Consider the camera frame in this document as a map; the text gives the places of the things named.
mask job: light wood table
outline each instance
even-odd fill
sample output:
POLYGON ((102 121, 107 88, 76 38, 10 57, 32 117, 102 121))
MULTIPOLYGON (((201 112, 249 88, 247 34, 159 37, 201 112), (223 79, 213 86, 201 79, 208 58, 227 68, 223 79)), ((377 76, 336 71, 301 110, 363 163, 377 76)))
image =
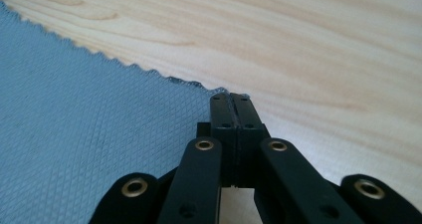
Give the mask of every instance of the light wood table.
MULTIPOLYGON (((422 210, 422 0, 4 0, 163 76, 249 94, 326 179, 366 173, 422 210)), ((221 223, 259 223, 224 190, 221 223)))

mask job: screw hole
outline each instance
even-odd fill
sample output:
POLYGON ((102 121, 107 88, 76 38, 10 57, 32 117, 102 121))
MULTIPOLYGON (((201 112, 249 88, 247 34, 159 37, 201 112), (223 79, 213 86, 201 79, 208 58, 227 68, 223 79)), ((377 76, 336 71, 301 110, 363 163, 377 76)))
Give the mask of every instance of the screw hole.
POLYGON ((382 199, 385 196, 384 191, 373 182, 359 179, 354 183, 354 188, 361 194, 372 199, 382 199))
POLYGON ((121 194, 126 197, 137 197, 143 194, 147 187, 148 183, 142 178, 133 178, 124 184, 121 188, 121 194))
POLYGON ((325 216, 326 218, 330 219, 337 219, 339 217, 339 213, 335 207, 332 206, 321 206, 319 211, 325 216))
POLYGON ((214 143, 207 140, 202 140, 202 141, 197 142, 195 146, 199 150, 206 151, 206 150, 211 149, 214 146, 214 143))
POLYGON ((284 150, 288 149, 288 147, 280 141, 270 142, 270 148, 274 151, 284 151, 284 150))
POLYGON ((138 182, 130 183, 127 186, 127 190, 129 192, 136 192, 136 191, 139 191, 140 189, 142 189, 142 184, 141 183, 138 183, 138 182))
POLYGON ((197 212, 198 210, 193 202, 185 202, 179 208, 179 214, 186 219, 194 217, 197 212))

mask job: blue fabric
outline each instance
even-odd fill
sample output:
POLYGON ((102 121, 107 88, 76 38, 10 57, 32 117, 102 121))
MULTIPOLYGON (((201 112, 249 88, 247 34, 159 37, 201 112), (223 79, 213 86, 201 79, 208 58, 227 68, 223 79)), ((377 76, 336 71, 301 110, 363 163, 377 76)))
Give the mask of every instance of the blue fabric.
POLYGON ((120 177, 175 167, 220 92, 92 55, 0 1, 0 223, 87 223, 120 177))

